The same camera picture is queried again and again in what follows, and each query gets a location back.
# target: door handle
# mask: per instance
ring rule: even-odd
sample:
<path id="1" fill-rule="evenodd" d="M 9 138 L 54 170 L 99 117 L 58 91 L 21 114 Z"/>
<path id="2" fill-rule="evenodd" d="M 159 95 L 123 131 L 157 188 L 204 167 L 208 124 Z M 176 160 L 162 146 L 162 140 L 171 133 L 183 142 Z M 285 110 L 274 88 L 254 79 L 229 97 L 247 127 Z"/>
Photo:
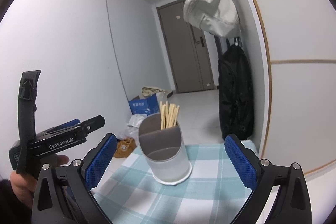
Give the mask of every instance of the door handle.
<path id="1" fill-rule="evenodd" d="M 199 40 L 197 40 L 196 42 L 195 42 L 195 44 L 196 43 L 201 43 L 201 45 L 202 45 L 202 48 L 204 48 L 205 47 L 205 45 L 204 45 L 204 40 L 203 40 L 203 37 L 199 37 Z"/>

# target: brown door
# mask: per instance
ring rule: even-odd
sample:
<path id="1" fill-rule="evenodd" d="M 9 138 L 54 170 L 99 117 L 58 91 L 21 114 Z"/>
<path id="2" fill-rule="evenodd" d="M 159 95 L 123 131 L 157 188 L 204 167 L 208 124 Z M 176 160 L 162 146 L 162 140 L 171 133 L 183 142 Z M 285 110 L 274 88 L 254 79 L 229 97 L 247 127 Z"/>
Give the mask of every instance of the brown door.
<path id="1" fill-rule="evenodd" d="M 177 92 L 213 89 L 202 31 L 183 20 L 183 1 L 159 9 Z"/>

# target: blue cardboard box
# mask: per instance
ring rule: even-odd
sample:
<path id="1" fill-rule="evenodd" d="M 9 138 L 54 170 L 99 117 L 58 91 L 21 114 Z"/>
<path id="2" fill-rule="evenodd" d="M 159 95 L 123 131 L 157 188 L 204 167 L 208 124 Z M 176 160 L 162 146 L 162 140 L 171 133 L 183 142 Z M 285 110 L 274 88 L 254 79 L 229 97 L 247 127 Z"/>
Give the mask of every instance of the blue cardboard box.
<path id="1" fill-rule="evenodd" d="M 128 101 L 132 114 L 150 115 L 160 111 L 156 94 L 153 94 L 145 99 L 140 99 L 139 96 Z"/>

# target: black bag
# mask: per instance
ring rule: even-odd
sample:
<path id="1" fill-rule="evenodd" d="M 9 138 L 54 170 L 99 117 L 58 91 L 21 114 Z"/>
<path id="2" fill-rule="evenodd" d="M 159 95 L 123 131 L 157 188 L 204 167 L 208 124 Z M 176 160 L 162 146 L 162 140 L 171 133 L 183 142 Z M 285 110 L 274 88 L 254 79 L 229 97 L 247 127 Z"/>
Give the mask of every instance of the black bag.
<path id="1" fill-rule="evenodd" d="M 251 71 L 241 47 L 232 45 L 218 61 L 219 120 L 222 138 L 252 135 L 254 123 Z"/>

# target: silver bolt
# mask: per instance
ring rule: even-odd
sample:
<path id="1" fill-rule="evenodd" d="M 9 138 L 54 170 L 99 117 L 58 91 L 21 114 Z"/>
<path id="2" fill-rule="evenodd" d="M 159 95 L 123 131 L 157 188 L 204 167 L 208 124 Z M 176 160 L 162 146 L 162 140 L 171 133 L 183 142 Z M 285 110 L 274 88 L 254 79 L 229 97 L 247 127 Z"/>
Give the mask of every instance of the silver bolt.
<path id="1" fill-rule="evenodd" d="M 74 161 L 72 162 L 72 165 L 73 165 L 73 166 L 78 166 L 78 165 L 80 165 L 81 163 L 82 163 L 81 160 L 74 160 Z"/>
<path id="2" fill-rule="evenodd" d="M 43 169 L 43 170 L 47 170 L 47 169 L 49 169 L 49 167 L 50 167 L 49 164 L 44 164 L 44 165 L 42 166 L 42 169 Z"/>
<path id="3" fill-rule="evenodd" d="M 269 166 L 269 161 L 266 160 L 266 159 L 262 159 L 260 162 L 261 162 L 261 164 L 264 165 L 264 166 Z"/>
<path id="4" fill-rule="evenodd" d="M 293 168 L 296 169 L 296 170 L 299 170 L 301 168 L 301 166 L 297 163 L 294 163 Z"/>

